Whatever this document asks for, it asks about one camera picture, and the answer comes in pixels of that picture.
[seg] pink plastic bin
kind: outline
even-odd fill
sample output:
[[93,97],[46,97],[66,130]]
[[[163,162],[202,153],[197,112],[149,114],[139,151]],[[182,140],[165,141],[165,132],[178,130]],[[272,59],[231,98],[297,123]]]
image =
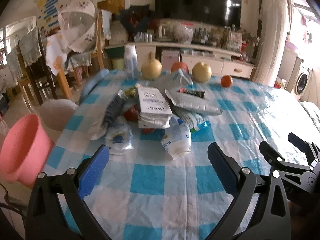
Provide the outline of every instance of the pink plastic bin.
[[19,181],[32,188],[54,146],[36,114],[17,121],[4,139],[0,172],[7,181]]

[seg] plastic tablecloth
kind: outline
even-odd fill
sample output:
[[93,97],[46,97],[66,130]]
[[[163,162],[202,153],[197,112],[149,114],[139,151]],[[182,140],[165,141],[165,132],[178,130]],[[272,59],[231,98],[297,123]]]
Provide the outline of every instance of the plastic tablecloth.
[[[99,83],[57,141],[44,167],[48,175],[76,168],[94,154],[104,140],[90,141],[89,127],[119,88],[134,84],[118,71]],[[214,76],[207,84],[189,88],[205,90],[206,98],[223,110],[222,115],[210,117],[211,127],[192,134],[192,152],[172,160],[161,146],[158,130],[143,135],[137,124],[130,123],[134,151],[111,155],[92,194],[84,199],[113,240],[205,239],[233,200],[208,160],[212,142],[240,166],[263,175],[269,174],[270,166],[259,152],[261,141],[270,143],[286,161],[305,165],[305,155],[288,142],[288,134],[320,144],[313,122],[287,91],[240,79],[226,89],[220,77]],[[246,228],[257,197],[254,195],[238,232]],[[77,230],[63,196],[60,203],[69,227]]]

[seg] television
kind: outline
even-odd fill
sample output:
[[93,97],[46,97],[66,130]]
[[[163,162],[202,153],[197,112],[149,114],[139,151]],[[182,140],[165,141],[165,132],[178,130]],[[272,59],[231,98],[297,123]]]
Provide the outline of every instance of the television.
[[240,27],[241,0],[155,0],[156,18]]

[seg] white sheer curtain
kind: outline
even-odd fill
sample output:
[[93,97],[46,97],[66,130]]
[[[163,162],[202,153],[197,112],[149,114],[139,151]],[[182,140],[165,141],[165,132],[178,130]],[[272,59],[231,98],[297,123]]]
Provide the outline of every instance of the white sheer curtain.
[[261,46],[253,81],[273,87],[275,84],[289,31],[287,0],[262,0]]

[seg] drawer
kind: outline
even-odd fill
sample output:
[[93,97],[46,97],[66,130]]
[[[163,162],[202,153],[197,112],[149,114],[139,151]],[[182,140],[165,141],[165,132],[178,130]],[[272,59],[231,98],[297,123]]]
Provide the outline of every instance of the drawer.
[[231,75],[236,77],[250,78],[252,72],[252,67],[225,61],[223,64],[222,74]]
[[156,55],[155,46],[136,46],[136,52],[138,56],[138,70],[141,71],[142,66],[148,62],[150,52],[153,53],[153,56]]
[[182,62],[186,63],[189,69],[189,72],[192,72],[193,67],[198,62],[206,63],[210,66],[212,74],[221,74],[223,68],[223,61],[216,60],[208,57],[197,57],[192,55],[182,55]]

